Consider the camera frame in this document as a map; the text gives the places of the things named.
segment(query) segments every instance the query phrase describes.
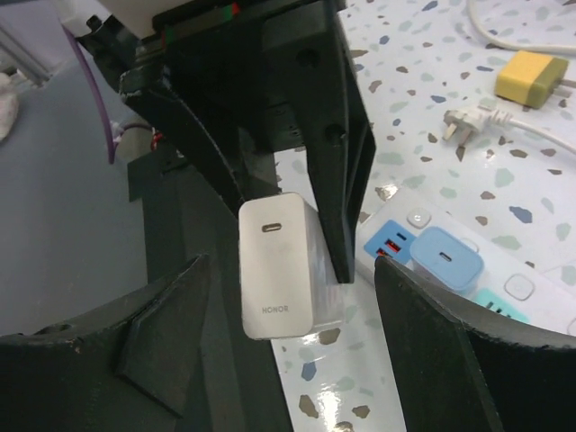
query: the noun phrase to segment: speckled surface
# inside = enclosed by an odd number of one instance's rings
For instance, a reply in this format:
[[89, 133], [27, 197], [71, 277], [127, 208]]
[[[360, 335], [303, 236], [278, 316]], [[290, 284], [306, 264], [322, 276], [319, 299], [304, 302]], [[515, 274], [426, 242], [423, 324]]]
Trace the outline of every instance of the speckled surface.
[[[576, 2], [479, 1], [486, 27], [511, 41], [576, 45]], [[442, 141], [444, 112], [491, 96], [513, 53], [471, 30], [464, 0], [352, 0], [342, 13], [377, 153], [362, 218], [386, 185], [417, 190], [461, 223], [576, 295], [576, 157], [518, 130], [491, 128], [465, 151]], [[576, 59], [567, 77], [576, 79]], [[499, 107], [576, 145], [576, 98], [541, 110]], [[281, 187], [312, 202], [306, 153], [277, 156]], [[402, 431], [374, 291], [346, 288], [339, 331], [275, 341], [297, 431]]]

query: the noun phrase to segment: white charger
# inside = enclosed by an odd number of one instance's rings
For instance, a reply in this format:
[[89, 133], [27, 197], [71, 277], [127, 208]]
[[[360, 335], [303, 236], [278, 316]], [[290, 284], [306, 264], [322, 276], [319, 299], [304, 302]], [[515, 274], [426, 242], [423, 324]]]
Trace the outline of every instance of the white charger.
[[344, 321], [318, 213], [297, 193], [245, 202], [239, 211], [242, 324], [249, 338], [296, 338]]

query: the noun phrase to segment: terrazzo table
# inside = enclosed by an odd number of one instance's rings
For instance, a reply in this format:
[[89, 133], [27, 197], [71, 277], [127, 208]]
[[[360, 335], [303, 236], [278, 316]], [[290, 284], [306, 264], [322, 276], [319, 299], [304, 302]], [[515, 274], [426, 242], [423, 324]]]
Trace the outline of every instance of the terrazzo table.
[[[464, 0], [353, 0], [341, 14], [377, 152], [361, 220], [397, 187], [417, 190], [576, 295], [576, 157], [519, 130], [490, 128], [464, 153], [441, 139], [444, 112], [491, 96], [513, 56], [471, 29]], [[478, 2], [498, 36], [576, 45], [575, 0]], [[576, 58], [567, 77], [576, 79]], [[520, 120], [576, 145], [576, 96], [538, 111], [499, 101]], [[277, 157], [280, 186], [313, 203], [303, 148]], [[274, 342], [296, 431], [406, 430], [374, 289], [346, 287], [346, 324]]]

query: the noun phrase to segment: white cable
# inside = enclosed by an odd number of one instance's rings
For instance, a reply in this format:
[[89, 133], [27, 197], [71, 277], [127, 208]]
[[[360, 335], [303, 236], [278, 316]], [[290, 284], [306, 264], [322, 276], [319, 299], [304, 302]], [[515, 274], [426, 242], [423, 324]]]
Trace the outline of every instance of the white cable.
[[448, 127], [445, 130], [443, 138], [445, 140], [450, 140], [455, 132], [461, 130], [460, 140], [458, 142], [460, 146], [463, 146], [466, 143], [473, 132], [482, 133], [487, 126], [495, 124], [503, 127], [512, 126], [523, 131], [534, 133], [535, 135], [545, 138], [556, 144], [558, 147], [568, 150], [572, 154], [576, 155], [576, 147], [570, 144], [567, 140], [553, 135], [548, 130], [513, 119], [510, 112], [496, 110], [483, 104], [467, 106], [459, 110], [447, 111], [444, 115], [444, 122]]
[[533, 52], [545, 52], [548, 54], [561, 54], [564, 56], [575, 56], [576, 46], [572, 45], [530, 45], [530, 44], [520, 44], [514, 42], [508, 42], [500, 38], [495, 37], [492, 33], [487, 31], [482, 27], [480, 18], [478, 16], [478, 10], [476, 9], [476, 0], [467, 0], [466, 10], [468, 11], [468, 16], [472, 22], [472, 26], [476, 31], [482, 35], [482, 37], [494, 45], [497, 45], [505, 50], [518, 51], [526, 50]]
[[541, 136], [542, 138], [546, 138], [547, 140], [556, 144], [558, 147], [561, 147], [565, 150], [568, 150], [573, 155], [576, 155], [576, 148], [572, 144], [570, 144], [568, 141], [566, 141], [562, 138], [559, 138], [559, 137], [553, 135], [548, 130], [540, 129], [540, 128], [537, 128], [535, 126], [531, 126], [528, 123], [524, 123], [523, 121], [515, 120], [515, 119], [509, 120], [508, 124], [510, 126], [514, 126], [515, 128], [519, 128], [519, 129], [522, 129], [524, 131], [532, 132], [535, 135]]

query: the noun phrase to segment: charger port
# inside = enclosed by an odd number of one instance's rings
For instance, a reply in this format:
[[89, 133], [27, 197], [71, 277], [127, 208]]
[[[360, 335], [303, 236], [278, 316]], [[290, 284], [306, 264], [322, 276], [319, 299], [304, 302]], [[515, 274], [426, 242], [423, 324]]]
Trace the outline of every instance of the charger port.
[[401, 251], [401, 247], [394, 243], [392, 240], [388, 239], [385, 245], [395, 254]]

